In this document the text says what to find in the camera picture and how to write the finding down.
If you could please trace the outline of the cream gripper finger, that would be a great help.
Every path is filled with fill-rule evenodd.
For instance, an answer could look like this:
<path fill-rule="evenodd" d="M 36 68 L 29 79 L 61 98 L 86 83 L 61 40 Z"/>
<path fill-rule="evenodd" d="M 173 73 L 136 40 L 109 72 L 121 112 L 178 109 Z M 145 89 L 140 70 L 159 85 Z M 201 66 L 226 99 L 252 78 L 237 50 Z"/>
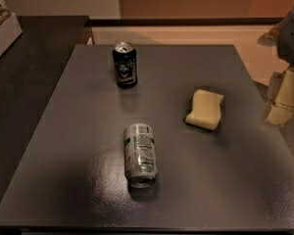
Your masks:
<path fill-rule="evenodd" d="M 283 126 L 294 115 L 294 65 L 274 72 L 269 81 L 264 122 Z"/>

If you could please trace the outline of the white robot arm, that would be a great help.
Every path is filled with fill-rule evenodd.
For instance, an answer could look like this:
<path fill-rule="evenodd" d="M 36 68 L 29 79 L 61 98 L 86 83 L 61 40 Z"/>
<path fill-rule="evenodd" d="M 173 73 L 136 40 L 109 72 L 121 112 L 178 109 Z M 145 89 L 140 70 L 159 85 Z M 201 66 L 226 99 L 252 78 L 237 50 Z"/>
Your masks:
<path fill-rule="evenodd" d="M 272 74 L 264 112 L 264 122 L 283 126 L 294 115 L 294 7 L 280 23 L 264 33 L 258 43 L 275 46 L 278 58 L 289 64 L 283 73 Z"/>

